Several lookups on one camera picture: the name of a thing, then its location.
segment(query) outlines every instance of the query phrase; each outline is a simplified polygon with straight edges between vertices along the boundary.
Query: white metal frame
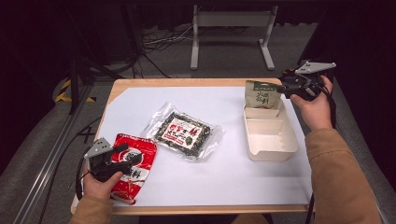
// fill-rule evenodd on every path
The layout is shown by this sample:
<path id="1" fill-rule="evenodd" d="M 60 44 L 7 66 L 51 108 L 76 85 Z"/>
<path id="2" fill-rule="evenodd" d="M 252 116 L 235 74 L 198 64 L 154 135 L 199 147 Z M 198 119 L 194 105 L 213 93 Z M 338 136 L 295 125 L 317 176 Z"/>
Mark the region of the white metal frame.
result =
<path id="1" fill-rule="evenodd" d="M 199 39 L 198 27 L 200 26 L 262 26 L 266 27 L 266 34 L 263 39 L 259 39 L 262 55 L 269 70 L 274 70 L 275 66 L 268 50 L 268 41 L 274 26 L 277 7 L 271 11 L 198 11 L 194 6 L 192 28 L 193 41 L 191 53 L 191 69 L 198 68 Z"/>

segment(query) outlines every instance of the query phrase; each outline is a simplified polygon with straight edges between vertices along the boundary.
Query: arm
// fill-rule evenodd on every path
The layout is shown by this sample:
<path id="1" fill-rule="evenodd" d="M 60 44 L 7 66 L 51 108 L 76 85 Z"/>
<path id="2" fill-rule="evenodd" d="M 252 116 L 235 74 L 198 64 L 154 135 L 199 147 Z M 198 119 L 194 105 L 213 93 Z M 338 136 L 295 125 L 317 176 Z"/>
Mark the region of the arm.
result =
<path id="1" fill-rule="evenodd" d="M 88 169 L 85 165 L 84 173 L 87 172 Z M 110 223 L 113 209 L 113 202 L 109 200 L 110 192 L 121 177 L 122 172 L 117 172 L 107 182 L 102 183 L 91 174 L 85 175 L 83 179 L 84 196 L 79 201 L 70 224 Z"/>
<path id="2" fill-rule="evenodd" d="M 326 88 L 332 83 L 322 77 Z M 347 143 L 332 128 L 326 96 L 307 102 L 290 99 L 300 107 L 311 133 L 305 138 L 312 169 L 316 223 L 381 223 L 370 185 Z"/>

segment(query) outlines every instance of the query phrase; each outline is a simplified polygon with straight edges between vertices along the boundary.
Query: tan jacket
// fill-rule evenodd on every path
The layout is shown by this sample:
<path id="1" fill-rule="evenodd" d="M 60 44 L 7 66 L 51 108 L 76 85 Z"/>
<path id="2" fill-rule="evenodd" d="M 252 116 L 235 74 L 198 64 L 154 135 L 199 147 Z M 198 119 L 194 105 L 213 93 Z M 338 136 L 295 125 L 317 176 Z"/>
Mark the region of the tan jacket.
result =
<path id="1" fill-rule="evenodd" d="M 317 130 L 305 143 L 312 169 L 315 223 L 381 223 L 367 179 L 338 132 Z M 84 196 L 70 223 L 110 223 L 111 212 L 111 201 Z"/>

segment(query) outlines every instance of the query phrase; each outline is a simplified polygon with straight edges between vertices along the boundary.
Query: paper container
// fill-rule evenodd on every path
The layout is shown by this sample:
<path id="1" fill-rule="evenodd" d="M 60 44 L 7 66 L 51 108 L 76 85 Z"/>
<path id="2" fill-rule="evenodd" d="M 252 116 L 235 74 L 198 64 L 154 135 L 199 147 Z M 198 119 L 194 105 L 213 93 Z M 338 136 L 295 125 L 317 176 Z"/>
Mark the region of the paper container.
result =
<path id="1" fill-rule="evenodd" d="M 298 150 L 283 101 L 276 109 L 244 107 L 248 155 L 253 161 L 285 161 Z"/>

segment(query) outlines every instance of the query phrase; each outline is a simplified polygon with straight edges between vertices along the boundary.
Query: red snack bag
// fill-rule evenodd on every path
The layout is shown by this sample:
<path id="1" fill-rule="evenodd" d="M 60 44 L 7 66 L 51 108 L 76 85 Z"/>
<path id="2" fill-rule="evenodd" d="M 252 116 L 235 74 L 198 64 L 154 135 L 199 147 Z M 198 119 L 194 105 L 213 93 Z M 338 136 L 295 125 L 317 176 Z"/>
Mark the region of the red snack bag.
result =
<path id="1" fill-rule="evenodd" d="M 140 162 L 131 168 L 131 173 L 124 174 L 111 190 L 111 197 L 117 201 L 134 204 L 135 196 L 146 181 L 154 162 L 157 147 L 152 140 L 119 133 L 113 147 L 128 144 L 128 149 L 112 156 L 113 162 L 128 161 L 137 156 Z"/>

